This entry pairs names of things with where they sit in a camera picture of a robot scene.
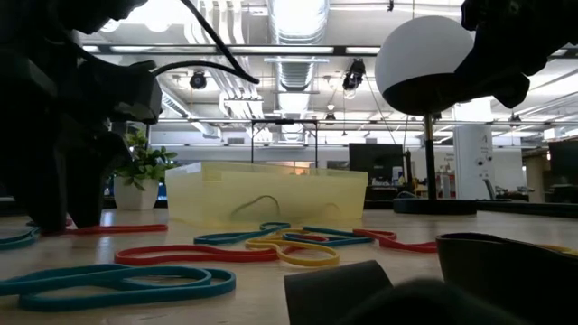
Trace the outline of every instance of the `computer monitor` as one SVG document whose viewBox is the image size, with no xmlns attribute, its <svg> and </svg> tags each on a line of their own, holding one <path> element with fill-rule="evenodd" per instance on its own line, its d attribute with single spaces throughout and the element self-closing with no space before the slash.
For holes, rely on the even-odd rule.
<svg viewBox="0 0 578 325">
<path fill-rule="evenodd" d="M 373 179 L 392 182 L 394 167 L 404 167 L 401 144 L 350 144 L 350 170 L 367 172 Z"/>
<path fill-rule="evenodd" d="M 548 144 L 550 169 L 556 176 L 578 175 L 578 141 L 561 141 Z"/>
</svg>

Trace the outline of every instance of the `desk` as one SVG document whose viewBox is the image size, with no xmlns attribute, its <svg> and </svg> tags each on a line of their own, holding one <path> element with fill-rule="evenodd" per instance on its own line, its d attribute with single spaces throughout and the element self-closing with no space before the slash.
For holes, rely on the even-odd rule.
<svg viewBox="0 0 578 325">
<path fill-rule="evenodd" d="M 167 222 L 168 211 L 156 209 L 147 212 L 105 210 L 102 222 L 112 224 L 152 224 Z M 25 217 L 0 218 L 0 236 L 9 236 L 28 221 Z M 571 219 L 542 218 L 479 212 L 476 218 L 398 216 L 393 211 L 367 211 L 360 222 L 332 223 L 327 227 L 350 230 L 366 229 L 397 232 L 405 243 L 433 240 L 448 232 L 485 232 L 534 243 L 578 247 L 578 223 Z M 113 237 L 51 237 L 43 238 L 24 250 L 0 254 L 0 278 L 18 274 L 66 267 L 110 263 L 117 250 L 135 246 L 192 244 L 193 237 L 230 231 L 223 228 L 197 228 L 179 222 L 169 223 L 168 233 L 133 234 Z M 235 229 L 236 231 L 254 230 Z M 419 255 L 379 248 L 377 244 L 346 246 L 338 249 L 341 263 L 350 264 L 369 259 L 377 260 L 393 283 L 419 276 L 441 278 L 436 255 Z M 311 252 L 302 252 L 312 257 Z M 3 325 L 167 325 L 167 324 L 228 324 L 270 325 L 289 323 L 284 301 L 283 278 L 288 274 L 308 272 L 311 269 L 278 262 L 235 265 L 224 263 L 195 263 L 198 266 L 226 268 L 237 274 L 238 287 L 230 294 L 208 300 L 165 302 L 151 305 L 113 307 L 69 313 L 34 313 L 16 309 L 15 297 L 0 298 L 0 324 Z M 78 289 L 54 292 L 62 295 L 90 293 L 96 289 Z"/>
</svg>

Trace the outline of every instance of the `translucent yellow bin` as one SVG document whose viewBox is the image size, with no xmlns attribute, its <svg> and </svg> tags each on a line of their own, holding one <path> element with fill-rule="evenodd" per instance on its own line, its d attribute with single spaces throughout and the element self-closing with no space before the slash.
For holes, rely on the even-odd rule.
<svg viewBox="0 0 578 325">
<path fill-rule="evenodd" d="M 233 162 L 198 162 L 165 179 L 170 217 L 205 227 L 360 219 L 368 184 L 365 172 L 296 175 L 293 167 Z"/>
</svg>

